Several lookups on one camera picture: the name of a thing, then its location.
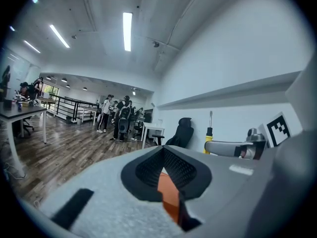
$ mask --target backpack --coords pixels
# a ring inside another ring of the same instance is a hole
[[[120,119],[128,119],[130,112],[131,112],[130,106],[128,106],[128,107],[124,106],[120,110],[120,113],[119,113]]]

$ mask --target person wearing black backpack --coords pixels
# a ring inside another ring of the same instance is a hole
[[[120,119],[127,119],[129,118],[129,115],[131,113],[130,103],[129,103],[130,97],[126,95],[124,97],[123,101],[120,101],[117,105],[117,110],[114,115],[115,119],[115,126],[114,126],[114,133],[113,138],[110,139],[110,141],[114,141],[118,138],[119,134],[119,121]],[[120,133],[120,142],[123,142],[124,139],[124,133]]]

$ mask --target desk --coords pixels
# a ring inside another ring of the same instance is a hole
[[[93,126],[95,126],[95,120],[96,120],[96,114],[98,109],[93,109],[93,108],[83,108],[83,118],[81,119],[81,122],[84,122],[84,114],[85,114],[85,110],[88,110],[90,112],[94,112],[94,122],[93,122]]]
[[[14,165],[19,171],[19,175],[21,177],[25,177],[25,174],[22,169],[22,165],[20,163],[18,154],[14,145],[13,131],[12,131],[12,123],[20,120],[21,124],[21,134],[23,136],[23,119],[30,117],[32,115],[38,115],[43,113],[43,141],[46,143],[46,108],[41,107],[22,107],[22,109],[18,109],[16,104],[12,105],[11,110],[7,110],[3,108],[3,103],[0,103],[0,120],[6,123],[6,131],[9,138],[10,149],[12,153],[12,157],[14,160]]]
[[[164,128],[163,127],[157,126],[156,123],[144,122],[143,123],[142,136],[141,136],[141,140],[143,141],[142,149],[144,149],[144,145],[145,145],[145,140],[146,140],[146,137],[147,137],[148,129],[160,130],[161,131],[161,135],[162,136],[164,135]]]
[[[55,117],[56,115],[56,100],[52,100],[52,99],[45,99],[45,98],[42,98],[42,97],[38,97],[37,98],[38,101],[41,101],[41,102],[46,102],[46,107],[48,107],[48,103],[54,103],[54,114],[53,116]]]

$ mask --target black pants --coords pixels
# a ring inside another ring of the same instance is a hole
[[[114,133],[113,133],[113,138],[117,139],[118,138],[118,134],[119,134],[119,117],[115,118],[115,122],[114,122]],[[120,132],[120,140],[124,139],[124,133]]]
[[[104,129],[107,129],[107,123],[108,123],[108,119],[109,119],[109,115],[102,113],[101,114],[101,118],[100,121],[98,123],[98,129],[100,129],[101,125],[103,124],[103,122],[105,123],[104,125]]]

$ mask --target gray table surface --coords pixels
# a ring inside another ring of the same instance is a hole
[[[17,104],[13,104],[11,110],[9,110],[3,107],[3,102],[0,103],[0,117],[4,117],[6,119],[12,119],[44,110],[46,110],[46,108],[42,107],[22,107],[22,109],[19,110]]]

